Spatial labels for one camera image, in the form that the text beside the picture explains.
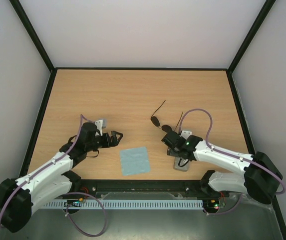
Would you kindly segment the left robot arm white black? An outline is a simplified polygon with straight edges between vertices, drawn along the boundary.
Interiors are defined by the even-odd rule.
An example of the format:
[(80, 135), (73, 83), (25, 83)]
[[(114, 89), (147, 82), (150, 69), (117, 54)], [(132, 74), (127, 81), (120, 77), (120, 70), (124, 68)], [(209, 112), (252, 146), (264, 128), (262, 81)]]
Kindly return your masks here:
[(31, 216), (56, 197), (75, 194), (80, 176), (72, 169), (86, 159), (89, 152), (119, 145), (123, 134), (103, 133), (103, 120), (81, 123), (71, 137), (49, 161), (19, 178), (0, 183), (0, 228), (15, 233)]

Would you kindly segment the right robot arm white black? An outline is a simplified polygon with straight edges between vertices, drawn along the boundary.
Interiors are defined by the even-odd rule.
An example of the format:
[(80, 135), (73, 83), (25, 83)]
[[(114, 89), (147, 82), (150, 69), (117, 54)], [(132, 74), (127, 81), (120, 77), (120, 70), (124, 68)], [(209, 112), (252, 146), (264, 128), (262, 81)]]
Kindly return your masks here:
[(211, 145), (198, 136), (174, 131), (168, 132), (162, 143), (181, 160), (206, 162), (227, 170), (227, 173), (209, 170), (204, 174), (200, 188), (207, 196), (216, 192), (243, 193), (269, 205), (283, 179), (272, 160), (263, 152), (235, 152)]

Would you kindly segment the light blue cleaning cloth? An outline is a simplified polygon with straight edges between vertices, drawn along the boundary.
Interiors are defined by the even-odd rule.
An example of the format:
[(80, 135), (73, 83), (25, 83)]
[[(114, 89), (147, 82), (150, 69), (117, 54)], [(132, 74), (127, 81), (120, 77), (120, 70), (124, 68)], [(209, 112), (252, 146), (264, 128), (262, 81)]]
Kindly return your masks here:
[(150, 163), (146, 147), (121, 150), (119, 155), (123, 176), (143, 174), (150, 171)]

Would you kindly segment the grey glasses case green lining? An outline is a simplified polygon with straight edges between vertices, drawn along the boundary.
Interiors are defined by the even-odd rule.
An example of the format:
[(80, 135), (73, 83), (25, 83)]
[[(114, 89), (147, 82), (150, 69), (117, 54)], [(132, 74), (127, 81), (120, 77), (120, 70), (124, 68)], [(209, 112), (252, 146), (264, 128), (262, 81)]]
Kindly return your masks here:
[(169, 147), (167, 148), (167, 155), (174, 158), (173, 169), (181, 172), (186, 172), (189, 169), (190, 161), (180, 158)]

